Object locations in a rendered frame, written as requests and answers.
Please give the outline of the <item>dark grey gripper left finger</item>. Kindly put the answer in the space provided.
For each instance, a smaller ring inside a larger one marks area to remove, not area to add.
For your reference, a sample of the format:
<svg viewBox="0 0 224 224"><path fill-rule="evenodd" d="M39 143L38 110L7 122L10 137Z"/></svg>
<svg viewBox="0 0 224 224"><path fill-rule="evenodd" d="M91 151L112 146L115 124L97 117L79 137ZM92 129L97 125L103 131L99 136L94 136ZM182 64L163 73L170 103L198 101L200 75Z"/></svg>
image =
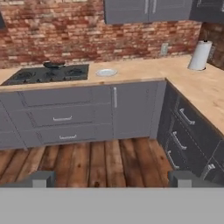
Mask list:
<svg viewBox="0 0 224 224"><path fill-rule="evenodd" d="M54 171L35 171L23 180L2 184L2 187L47 188L54 187L54 182Z"/></svg>

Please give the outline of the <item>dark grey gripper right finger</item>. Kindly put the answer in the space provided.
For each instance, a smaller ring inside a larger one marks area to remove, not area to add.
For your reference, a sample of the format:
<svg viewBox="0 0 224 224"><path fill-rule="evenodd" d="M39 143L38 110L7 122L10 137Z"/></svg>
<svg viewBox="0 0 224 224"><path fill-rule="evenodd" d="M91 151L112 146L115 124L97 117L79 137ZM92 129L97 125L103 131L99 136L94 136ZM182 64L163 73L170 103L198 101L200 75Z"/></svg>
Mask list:
<svg viewBox="0 0 224 224"><path fill-rule="evenodd" d="M224 188L224 185L198 178L190 171L169 171L167 173L170 187L177 188Z"/></svg>

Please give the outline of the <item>dark grey drawer front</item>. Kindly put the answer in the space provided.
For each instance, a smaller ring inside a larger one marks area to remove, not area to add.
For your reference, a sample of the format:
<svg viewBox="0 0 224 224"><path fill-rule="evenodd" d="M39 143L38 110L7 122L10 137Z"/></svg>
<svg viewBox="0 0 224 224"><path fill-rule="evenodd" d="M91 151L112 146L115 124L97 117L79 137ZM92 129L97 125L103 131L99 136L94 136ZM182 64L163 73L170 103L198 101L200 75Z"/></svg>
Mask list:
<svg viewBox="0 0 224 224"><path fill-rule="evenodd" d="M176 144L169 138L165 143L165 153L174 170L185 170L186 163Z"/></svg>
<svg viewBox="0 0 224 224"><path fill-rule="evenodd" d="M189 125L179 113L180 109L185 109L187 117L195 121L194 125ZM216 149L222 136L216 131L212 124L184 97L178 98L176 114L180 121L187 127L190 135L199 146L203 154L209 159Z"/></svg>
<svg viewBox="0 0 224 224"><path fill-rule="evenodd" d="M172 132L177 131L178 140L187 147L186 150L181 150L177 143L172 138ZM171 117L171 127L169 130L171 140L178 147L182 158L185 160L185 164L188 169L196 176L200 176L207 164L207 160L203 153L200 151L199 146L190 137L184 124L176 118L174 115Z"/></svg>

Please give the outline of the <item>dark grey base cupboard door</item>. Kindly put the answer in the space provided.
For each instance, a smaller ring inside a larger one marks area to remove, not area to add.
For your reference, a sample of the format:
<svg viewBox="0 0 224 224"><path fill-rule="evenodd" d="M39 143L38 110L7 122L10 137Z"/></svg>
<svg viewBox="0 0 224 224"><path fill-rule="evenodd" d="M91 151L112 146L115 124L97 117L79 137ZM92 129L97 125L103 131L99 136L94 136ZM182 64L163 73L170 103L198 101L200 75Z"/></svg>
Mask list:
<svg viewBox="0 0 224 224"><path fill-rule="evenodd" d="M211 170L204 179L204 175L209 164L214 164L215 169ZM224 186L224 140L221 140L218 143L213 155L208 160L202 174L202 179Z"/></svg>

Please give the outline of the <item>grey base cupboard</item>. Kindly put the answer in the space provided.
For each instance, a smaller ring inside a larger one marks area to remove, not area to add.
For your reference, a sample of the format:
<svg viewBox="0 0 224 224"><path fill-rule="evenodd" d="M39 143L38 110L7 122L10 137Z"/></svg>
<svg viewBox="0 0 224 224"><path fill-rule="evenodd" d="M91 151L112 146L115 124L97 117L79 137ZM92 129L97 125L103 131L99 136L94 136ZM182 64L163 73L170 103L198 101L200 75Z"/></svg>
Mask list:
<svg viewBox="0 0 224 224"><path fill-rule="evenodd" d="M0 101L0 150L10 149L27 150L27 146L11 120L9 112Z"/></svg>

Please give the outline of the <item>black gas hob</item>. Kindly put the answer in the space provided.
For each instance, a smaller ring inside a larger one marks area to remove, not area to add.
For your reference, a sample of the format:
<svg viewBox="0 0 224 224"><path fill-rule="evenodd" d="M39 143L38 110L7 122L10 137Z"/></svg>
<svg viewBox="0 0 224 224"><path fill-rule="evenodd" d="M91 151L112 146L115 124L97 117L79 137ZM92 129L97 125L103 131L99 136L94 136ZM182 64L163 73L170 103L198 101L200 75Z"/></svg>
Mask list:
<svg viewBox="0 0 224 224"><path fill-rule="evenodd" d="M47 83L58 81L82 81L88 78L89 64L62 66L60 68L22 68L14 73L2 86Z"/></svg>

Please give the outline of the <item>black frying pan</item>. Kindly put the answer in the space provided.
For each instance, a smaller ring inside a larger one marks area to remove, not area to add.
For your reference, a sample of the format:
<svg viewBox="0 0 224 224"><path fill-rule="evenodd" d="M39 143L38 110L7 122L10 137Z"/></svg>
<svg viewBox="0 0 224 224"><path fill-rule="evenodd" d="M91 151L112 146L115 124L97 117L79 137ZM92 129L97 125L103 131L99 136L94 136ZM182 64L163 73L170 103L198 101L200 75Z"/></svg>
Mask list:
<svg viewBox="0 0 224 224"><path fill-rule="evenodd" d="M56 62L56 61L45 61L43 66L49 69L60 69L66 64L65 61L63 62Z"/></svg>

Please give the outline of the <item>white paper towel roll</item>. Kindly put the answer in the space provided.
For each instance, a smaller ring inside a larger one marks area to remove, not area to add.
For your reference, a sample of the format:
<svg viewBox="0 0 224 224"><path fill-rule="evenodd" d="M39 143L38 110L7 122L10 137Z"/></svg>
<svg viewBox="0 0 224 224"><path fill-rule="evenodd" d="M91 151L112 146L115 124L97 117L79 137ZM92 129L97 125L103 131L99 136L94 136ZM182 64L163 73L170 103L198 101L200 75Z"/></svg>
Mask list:
<svg viewBox="0 0 224 224"><path fill-rule="evenodd" d="M212 48L212 41L200 40L195 47L188 69L202 71L206 68L208 56Z"/></svg>

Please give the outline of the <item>dark extractor hood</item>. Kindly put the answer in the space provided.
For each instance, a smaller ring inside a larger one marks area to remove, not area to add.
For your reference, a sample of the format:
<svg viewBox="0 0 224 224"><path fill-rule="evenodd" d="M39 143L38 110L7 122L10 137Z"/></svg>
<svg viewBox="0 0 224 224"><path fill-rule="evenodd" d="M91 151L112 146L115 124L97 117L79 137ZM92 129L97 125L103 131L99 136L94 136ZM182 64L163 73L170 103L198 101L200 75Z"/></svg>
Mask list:
<svg viewBox="0 0 224 224"><path fill-rule="evenodd" d="M2 12L0 11L0 30L6 28L6 23L4 22L4 17L2 15Z"/></svg>

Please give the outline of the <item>grey handleless drawer front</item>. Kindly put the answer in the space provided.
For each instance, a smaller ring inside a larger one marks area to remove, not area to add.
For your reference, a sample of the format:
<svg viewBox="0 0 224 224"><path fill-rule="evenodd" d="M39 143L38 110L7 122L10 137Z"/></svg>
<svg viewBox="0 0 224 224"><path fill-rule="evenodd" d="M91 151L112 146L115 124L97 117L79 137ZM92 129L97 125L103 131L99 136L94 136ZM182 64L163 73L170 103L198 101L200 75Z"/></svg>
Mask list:
<svg viewBox="0 0 224 224"><path fill-rule="evenodd" d="M45 105L63 105L86 102L110 102L109 86L66 87L55 89L40 89L19 93L27 107Z"/></svg>

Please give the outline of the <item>grey wall outlet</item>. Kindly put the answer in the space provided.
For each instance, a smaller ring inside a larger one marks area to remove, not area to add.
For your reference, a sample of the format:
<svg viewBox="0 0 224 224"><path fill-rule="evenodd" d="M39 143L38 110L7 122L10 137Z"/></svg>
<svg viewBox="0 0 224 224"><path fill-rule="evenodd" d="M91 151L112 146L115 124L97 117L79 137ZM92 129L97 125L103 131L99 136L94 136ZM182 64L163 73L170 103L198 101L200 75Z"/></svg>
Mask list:
<svg viewBox="0 0 224 224"><path fill-rule="evenodd" d="M168 53L168 46L169 46L168 43L163 43L163 44L161 45L160 54L161 54L162 56L165 56L165 55Z"/></svg>

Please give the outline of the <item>grey wall cupboard door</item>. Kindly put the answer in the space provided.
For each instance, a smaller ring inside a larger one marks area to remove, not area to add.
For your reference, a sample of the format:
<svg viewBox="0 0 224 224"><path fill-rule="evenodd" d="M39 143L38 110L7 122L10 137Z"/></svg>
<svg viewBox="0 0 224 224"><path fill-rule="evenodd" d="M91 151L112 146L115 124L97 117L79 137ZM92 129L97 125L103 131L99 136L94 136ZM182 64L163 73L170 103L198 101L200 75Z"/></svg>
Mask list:
<svg viewBox="0 0 224 224"><path fill-rule="evenodd" d="M157 0L156 13L152 13L153 0L150 0L151 22L187 20L190 17L193 0Z"/></svg>
<svg viewBox="0 0 224 224"><path fill-rule="evenodd" d="M104 19L107 25L147 22L145 0L103 0Z"/></svg>

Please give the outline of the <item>dark grey wall cupboard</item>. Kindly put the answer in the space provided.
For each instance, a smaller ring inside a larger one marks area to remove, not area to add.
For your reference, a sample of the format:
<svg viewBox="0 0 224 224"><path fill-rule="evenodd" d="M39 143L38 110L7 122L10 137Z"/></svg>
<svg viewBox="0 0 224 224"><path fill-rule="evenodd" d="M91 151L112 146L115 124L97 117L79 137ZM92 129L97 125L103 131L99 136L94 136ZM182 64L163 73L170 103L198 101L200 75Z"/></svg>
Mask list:
<svg viewBox="0 0 224 224"><path fill-rule="evenodd" d="M224 0L193 0L190 19L224 24Z"/></svg>

